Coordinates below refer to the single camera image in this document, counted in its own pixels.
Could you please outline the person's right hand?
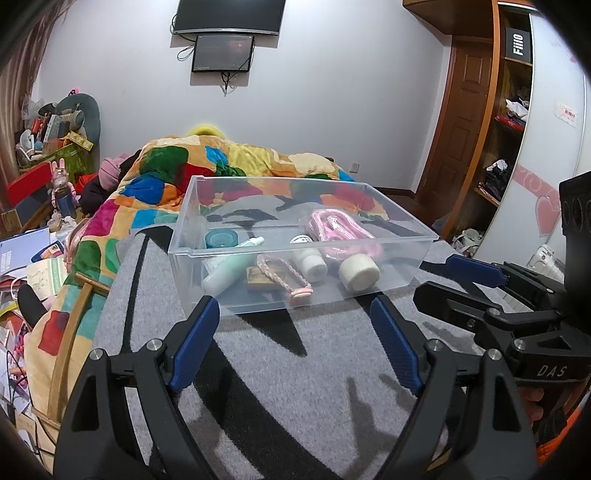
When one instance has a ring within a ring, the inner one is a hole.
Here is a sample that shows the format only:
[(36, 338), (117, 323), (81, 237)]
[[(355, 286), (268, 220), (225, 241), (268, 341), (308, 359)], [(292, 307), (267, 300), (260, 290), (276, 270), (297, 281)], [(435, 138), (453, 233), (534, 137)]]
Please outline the person's right hand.
[(518, 392), (530, 425), (533, 425), (541, 420), (544, 415), (544, 409), (541, 406), (544, 390), (542, 388), (520, 386)]

